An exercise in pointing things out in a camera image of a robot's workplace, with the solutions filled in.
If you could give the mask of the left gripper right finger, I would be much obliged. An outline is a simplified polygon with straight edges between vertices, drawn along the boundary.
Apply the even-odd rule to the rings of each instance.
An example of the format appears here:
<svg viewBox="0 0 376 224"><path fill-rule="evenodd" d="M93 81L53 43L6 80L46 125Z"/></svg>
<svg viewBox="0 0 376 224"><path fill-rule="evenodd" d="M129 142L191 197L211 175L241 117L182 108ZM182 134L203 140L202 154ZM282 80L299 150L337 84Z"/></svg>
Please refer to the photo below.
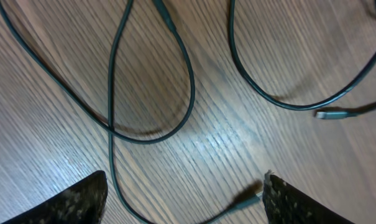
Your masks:
<svg viewBox="0 0 376 224"><path fill-rule="evenodd" d="M351 222L284 181L272 171L264 175L262 201L269 223L348 224Z"/></svg>

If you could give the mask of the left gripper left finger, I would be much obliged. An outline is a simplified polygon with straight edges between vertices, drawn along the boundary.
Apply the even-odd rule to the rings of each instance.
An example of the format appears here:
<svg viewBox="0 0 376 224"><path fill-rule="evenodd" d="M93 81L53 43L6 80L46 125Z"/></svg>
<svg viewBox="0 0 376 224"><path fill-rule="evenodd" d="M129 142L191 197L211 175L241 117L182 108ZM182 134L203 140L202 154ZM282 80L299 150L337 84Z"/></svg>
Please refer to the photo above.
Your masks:
<svg viewBox="0 0 376 224"><path fill-rule="evenodd" d="M6 224L100 224L108 196L106 173L97 170Z"/></svg>

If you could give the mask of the black cable silver USB plug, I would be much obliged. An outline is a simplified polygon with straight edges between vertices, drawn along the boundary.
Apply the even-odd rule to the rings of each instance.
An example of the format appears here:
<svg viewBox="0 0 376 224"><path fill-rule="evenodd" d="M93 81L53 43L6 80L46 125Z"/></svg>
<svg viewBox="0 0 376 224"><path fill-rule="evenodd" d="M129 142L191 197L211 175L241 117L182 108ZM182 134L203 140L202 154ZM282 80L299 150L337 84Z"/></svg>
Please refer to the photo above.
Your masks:
<svg viewBox="0 0 376 224"><path fill-rule="evenodd" d="M236 42L234 39L234 13L235 13L235 0L229 1L229 14L228 14L228 23L227 23L227 34L228 34L228 44L231 50L231 56L234 61L234 65L236 66L239 74L241 77L248 83L252 89L258 93L262 98L264 98L269 103L278 106L280 108L292 111L314 111L314 117L318 119L344 119L344 118L353 118L356 116L360 116L372 111L376 110L376 101L359 108L336 108L330 107L331 103L342 98L344 95L349 93L351 90L354 89L374 68L376 65L376 52L370 58L370 60L365 64L363 69L355 76L355 78L349 82L344 88L339 90L337 93L333 94L329 98L325 100L319 101L317 103L313 103L310 105L292 105L288 103L284 103L282 101L277 100L273 96L269 95L266 91L264 91L254 80L250 77L250 75L245 70L236 47Z"/></svg>

